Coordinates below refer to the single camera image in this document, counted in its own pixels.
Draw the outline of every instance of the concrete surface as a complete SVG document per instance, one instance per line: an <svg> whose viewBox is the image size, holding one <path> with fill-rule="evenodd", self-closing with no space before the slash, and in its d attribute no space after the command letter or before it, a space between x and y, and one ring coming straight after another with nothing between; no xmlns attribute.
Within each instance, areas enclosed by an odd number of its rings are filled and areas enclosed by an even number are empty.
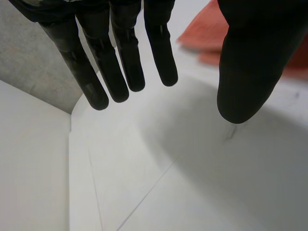
<svg viewBox="0 0 308 231"><path fill-rule="evenodd" d="M41 27L28 21L9 1L0 0L0 31L0 80L71 113L81 89ZM97 72L81 30L79 34Z"/></svg>

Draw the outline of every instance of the red fabric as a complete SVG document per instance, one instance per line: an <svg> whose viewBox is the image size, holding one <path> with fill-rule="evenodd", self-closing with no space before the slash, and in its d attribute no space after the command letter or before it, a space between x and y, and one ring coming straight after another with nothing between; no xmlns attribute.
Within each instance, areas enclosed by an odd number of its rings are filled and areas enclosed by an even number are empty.
<svg viewBox="0 0 308 231"><path fill-rule="evenodd" d="M221 47L227 31L228 24L217 0L211 0L189 24L178 42L186 48L200 51L200 62L219 65ZM283 75L308 80L308 34L285 67Z"/></svg>

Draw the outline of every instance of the white floor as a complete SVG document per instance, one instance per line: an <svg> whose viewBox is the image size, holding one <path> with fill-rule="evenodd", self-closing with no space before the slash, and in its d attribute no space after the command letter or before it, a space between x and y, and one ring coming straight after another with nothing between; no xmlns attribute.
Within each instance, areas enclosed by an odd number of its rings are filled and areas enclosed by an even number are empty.
<svg viewBox="0 0 308 231"><path fill-rule="evenodd" d="M207 1L187 4L169 23L178 84L160 82L140 17L145 90L74 108L70 230L307 230L308 85L282 79L251 120L223 120L218 71L174 42Z"/></svg>

